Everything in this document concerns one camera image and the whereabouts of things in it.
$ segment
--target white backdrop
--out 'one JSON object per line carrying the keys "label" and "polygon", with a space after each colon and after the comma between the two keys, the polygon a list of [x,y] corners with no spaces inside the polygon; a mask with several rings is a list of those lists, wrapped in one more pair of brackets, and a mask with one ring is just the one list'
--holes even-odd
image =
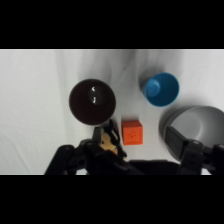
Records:
{"label": "white backdrop", "polygon": [[[139,82],[174,74],[181,91],[167,108],[150,105]],[[0,50],[0,174],[44,174],[57,148],[78,146],[94,127],[70,113],[68,97],[79,81],[101,79],[117,98],[114,119],[139,119],[144,145],[128,146],[128,159],[168,159],[158,133],[175,109],[210,105],[224,110],[224,50]]]}

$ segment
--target metal bowl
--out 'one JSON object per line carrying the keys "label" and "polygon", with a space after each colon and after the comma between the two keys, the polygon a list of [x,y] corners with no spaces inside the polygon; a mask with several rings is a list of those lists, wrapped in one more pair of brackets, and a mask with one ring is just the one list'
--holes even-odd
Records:
{"label": "metal bowl", "polygon": [[163,137],[168,126],[174,127],[185,138],[200,141],[210,148],[224,144],[224,113],[214,107],[197,106],[177,111],[167,120]]}

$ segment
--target bowl rim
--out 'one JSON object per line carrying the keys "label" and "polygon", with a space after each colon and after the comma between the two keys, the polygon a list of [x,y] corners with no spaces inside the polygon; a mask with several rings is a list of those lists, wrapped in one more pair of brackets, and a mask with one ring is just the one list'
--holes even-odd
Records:
{"label": "bowl rim", "polygon": [[115,112],[115,110],[116,110],[117,100],[116,100],[116,96],[115,96],[114,91],[112,90],[112,88],[111,88],[107,83],[105,83],[105,82],[103,82],[103,81],[101,81],[101,80],[99,80],[99,79],[94,79],[94,78],[93,78],[93,79],[91,79],[91,78],[90,78],[90,79],[84,79],[84,80],[82,80],[81,82],[77,83],[77,84],[73,87],[73,89],[72,89],[71,92],[70,92],[69,100],[68,100],[69,108],[70,108],[70,111],[71,111],[72,115],[73,115],[79,122],[81,122],[82,124],[89,125],[89,126],[98,126],[98,125],[101,125],[101,124],[105,123],[107,120],[103,121],[103,122],[100,123],[100,124],[99,124],[99,123],[88,124],[88,123],[86,123],[86,122],[81,121],[79,118],[77,118],[77,116],[75,116],[75,114],[73,113],[72,108],[71,108],[71,103],[70,103],[70,102],[71,102],[71,96],[72,96],[73,92],[75,91],[75,89],[76,89],[79,85],[81,85],[82,83],[87,82],[87,81],[97,81],[97,82],[101,82],[101,83],[103,83],[105,86],[107,86],[108,89],[111,90],[112,95],[113,95],[113,98],[114,98],[114,109],[113,109],[113,111],[111,112],[111,114],[110,114],[110,116],[108,117],[107,120],[109,120],[109,119],[113,116],[113,114],[114,114],[114,112]]}

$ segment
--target orange cube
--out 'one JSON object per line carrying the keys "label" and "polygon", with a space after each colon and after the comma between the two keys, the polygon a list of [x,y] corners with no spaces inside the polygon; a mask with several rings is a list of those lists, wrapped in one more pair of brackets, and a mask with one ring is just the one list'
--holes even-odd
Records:
{"label": "orange cube", "polygon": [[143,144],[143,126],[139,121],[123,121],[122,134],[124,145]]}

